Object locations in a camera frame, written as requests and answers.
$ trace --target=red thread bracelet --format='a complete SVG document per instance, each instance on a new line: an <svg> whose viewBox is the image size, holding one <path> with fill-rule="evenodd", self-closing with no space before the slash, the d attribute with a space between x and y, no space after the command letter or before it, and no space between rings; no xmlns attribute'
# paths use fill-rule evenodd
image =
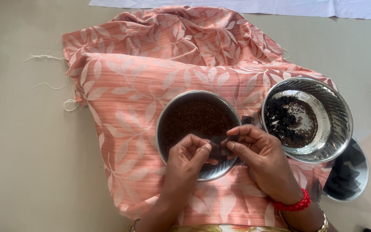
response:
<svg viewBox="0 0 371 232"><path fill-rule="evenodd" d="M303 193L304 193L304 198L303 200L301 200L301 202L294 204L294 205L289 205L289 206L281 202L274 202L273 203L274 208L276 208L277 210L285 210L285 211L290 211L290 212L302 211L306 209L307 207L309 207L311 203L310 196L305 189L301 189L301 190L303 190Z"/></svg>

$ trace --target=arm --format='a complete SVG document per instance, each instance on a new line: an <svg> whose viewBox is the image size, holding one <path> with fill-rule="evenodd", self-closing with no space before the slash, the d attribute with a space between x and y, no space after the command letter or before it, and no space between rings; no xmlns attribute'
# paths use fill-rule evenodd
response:
<svg viewBox="0 0 371 232"><path fill-rule="evenodd" d="M230 141L227 147L250 166L255 181L263 192L285 205L299 203L304 198L280 140L254 125L235 127L227 135L240 135L238 142ZM302 211L281 213L287 224L299 232L316 232L324 224L323 213L313 202ZM337 230L331 226L329 231Z"/></svg>
<svg viewBox="0 0 371 232"><path fill-rule="evenodd" d="M188 204L211 145L193 134L169 151L164 186L155 205L135 225L136 232L165 232Z"/></svg>

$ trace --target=bangle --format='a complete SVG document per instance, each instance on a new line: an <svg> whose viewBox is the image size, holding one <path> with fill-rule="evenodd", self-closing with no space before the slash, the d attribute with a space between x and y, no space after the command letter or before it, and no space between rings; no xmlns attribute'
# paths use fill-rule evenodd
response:
<svg viewBox="0 0 371 232"><path fill-rule="evenodd" d="M134 224L130 227L130 229L128 230L129 232L135 232L135 224L138 222L140 220L140 218L139 219L136 219L135 221L134 221Z"/></svg>
<svg viewBox="0 0 371 232"><path fill-rule="evenodd" d="M289 206L281 202L274 202L273 206L277 210L285 210L285 211L290 211L290 212L296 212L296 211L301 211L301 210L306 209L307 207L309 207L311 203L310 196L305 189L301 189L301 190L304 193L304 198L303 200L301 200L301 202L294 204L294 205L289 205Z"/></svg>
<svg viewBox="0 0 371 232"><path fill-rule="evenodd" d="M323 213L323 216L324 216L324 222L323 222L323 226L321 229L319 229L318 231L316 232L328 232L328 220L327 220L327 216L326 214L324 213L324 211L322 210L322 208L320 208L319 205L317 205L317 207L322 211ZM286 223L287 225L287 229L289 229L291 232L297 232L295 229L293 229L287 222L286 222L286 219L283 217L283 215L281 215L281 217L283 218L283 221L284 223Z"/></svg>

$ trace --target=gold bangle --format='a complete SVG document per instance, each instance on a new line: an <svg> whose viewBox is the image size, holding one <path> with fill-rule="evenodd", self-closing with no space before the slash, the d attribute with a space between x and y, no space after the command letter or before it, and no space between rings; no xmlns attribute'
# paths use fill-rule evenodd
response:
<svg viewBox="0 0 371 232"><path fill-rule="evenodd" d="M317 230L316 232L328 232L328 220L327 220L327 216L326 214L324 213L324 211L322 210L322 208L320 208L319 205L317 205L317 207L322 211L323 213L323 216L324 216L324 222L323 222L323 226L321 229ZM281 217L283 218L283 221L284 223L286 223L287 225L287 229L289 229L291 232L297 232L295 229L293 229L287 222L286 222L286 219L283 217L283 215L281 215Z"/></svg>
<svg viewBox="0 0 371 232"><path fill-rule="evenodd" d="M129 232L135 232L135 224L138 222L140 220L140 218L139 219L136 219L135 221L134 221L134 224L130 227L130 229L128 230Z"/></svg>

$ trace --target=hand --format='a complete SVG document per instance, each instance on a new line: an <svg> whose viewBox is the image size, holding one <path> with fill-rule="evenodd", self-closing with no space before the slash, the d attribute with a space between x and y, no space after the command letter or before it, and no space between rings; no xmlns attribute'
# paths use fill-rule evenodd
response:
<svg viewBox="0 0 371 232"><path fill-rule="evenodd" d="M286 205L299 203L304 198L279 139L254 125L235 127L227 135L240 135L238 142L230 141L227 147L250 166L263 192Z"/></svg>
<svg viewBox="0 0 371 232"><path fill-rule="evenodd" d="M168 154L164 187L159 200L183 209L193 193L198 173L211 151L208 141L189 134L174 145Z"/></svg>

